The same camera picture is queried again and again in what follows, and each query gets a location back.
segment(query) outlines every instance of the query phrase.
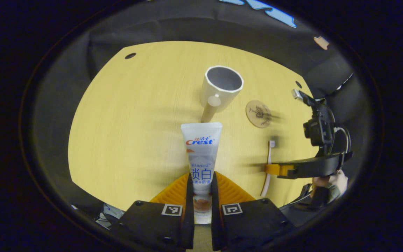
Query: cup rim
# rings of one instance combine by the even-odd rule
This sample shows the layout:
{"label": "cup rim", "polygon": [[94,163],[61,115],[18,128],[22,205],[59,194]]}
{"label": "cup rim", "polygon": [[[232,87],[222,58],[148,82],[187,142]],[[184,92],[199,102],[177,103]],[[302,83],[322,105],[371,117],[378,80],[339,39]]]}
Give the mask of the cup rim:
{"label": "cup rim", "polygon": [[[214,84],[209,80],[209,78],[208,78],[208,72],[209,72],[209,70],[211,70],[211,69],[213,69],[213,68],[217,68],[217,67],[222,67],[222,68],[229,69],[229,70],[233,71],[235,74],[237,74],[237,75],[239,76],[239,78],[240,78],[240,87],[237,88],[237,89],[235,89],[235,90],[226,90],[226,89],[223,89],[223,88],[221,88],[221,87],[218,87],[218,86],[214,85]],[[206,81],[208,81],[208,83],[209,83],[211,86],[213,86],[214,88],[216,88],[216,89],[218,89],[219,91],[222,91],[222,92],[226,92],[226,93],[235,93],[235,92],[237,92],[237,91],[242,90],[242,88],[243,88],[243,78],[242,78],[242,76],[240,75],[240,73],[238,73],[236,70],[232,69],[231,67],[227,67],[227,66],[224,66],[224,65],[215,65],[215,66],[209,67],[208,70],[206,70],[206,72],[205,72],[205,78],[206,78]]]}

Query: toothbrush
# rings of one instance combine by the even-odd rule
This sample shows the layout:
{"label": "toothbrush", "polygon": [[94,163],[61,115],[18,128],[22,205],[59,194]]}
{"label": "toothbrush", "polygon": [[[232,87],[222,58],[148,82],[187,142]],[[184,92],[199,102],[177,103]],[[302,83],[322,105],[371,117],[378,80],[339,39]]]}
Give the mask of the toothbrush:
{"label": "toothbrush", "polygon": [[[275,147],[275,142],[270,140],[268,141],[268,158],[267,158],[267,164],[271,164],[271,149]],[[268,185],[270,184],[270,177],[271,174],[267,173],[265,177],[265,182],[264,182],[264,188],[262,188],[261,192],[261,197],[265,197],[268,191]]]}

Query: cork coaster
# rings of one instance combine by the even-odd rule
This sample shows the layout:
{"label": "cork coaster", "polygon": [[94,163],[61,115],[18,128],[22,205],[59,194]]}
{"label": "cork coaster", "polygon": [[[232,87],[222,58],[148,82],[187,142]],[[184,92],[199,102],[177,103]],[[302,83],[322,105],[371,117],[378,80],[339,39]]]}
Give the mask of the cork coaster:
{"label": "cork coaster", "polygon": [[270,125],[271,111],[263,102],[258,100],[248,102],[245,112],[247,113],[248,120],[254,126],[265,128]]}

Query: wooden table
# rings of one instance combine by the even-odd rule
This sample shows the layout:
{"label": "wooden table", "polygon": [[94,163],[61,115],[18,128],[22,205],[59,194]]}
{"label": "wooden table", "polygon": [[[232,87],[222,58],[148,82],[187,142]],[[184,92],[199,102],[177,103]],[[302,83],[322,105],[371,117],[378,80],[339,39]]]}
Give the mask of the wooden table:
{"label": "wooden table", "polygon": [[[136,53],[134,57],[125,56]],[[171,41],[122,49],[97,74],[72,122],[68,159],[72,181],[94,197],[126,210],[135,200],[149,201],[189,172],[182,123],[199,123],[200,88],[208,67],[238,71],[243,90],[212,121],[223,124],[215,170],[256,199],[264,183],[268,141],[276,140],[272,161],[313,157],[318,148],[304,137],[310,107],[291,90],[302,85],[297,73],[247,51],[217,44]],[[245,106],[264,102],[273,120],[253,126]],[[311,179],[272,177],[267,193],[278,207],[299,196]]]}

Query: toothpaste tube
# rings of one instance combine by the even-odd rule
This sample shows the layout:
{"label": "toothpaste tube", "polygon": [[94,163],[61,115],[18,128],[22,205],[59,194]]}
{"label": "toothpaste tube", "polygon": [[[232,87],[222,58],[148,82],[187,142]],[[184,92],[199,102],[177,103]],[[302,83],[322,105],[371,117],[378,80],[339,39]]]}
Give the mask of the toothpaste tube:
{"label": "toothpaste tube", "polygon": [[219,122],[186,123],[181,125],[181,131],[194,187],[195,223],[208,224],[211,223],[211,182],[222,124]]}

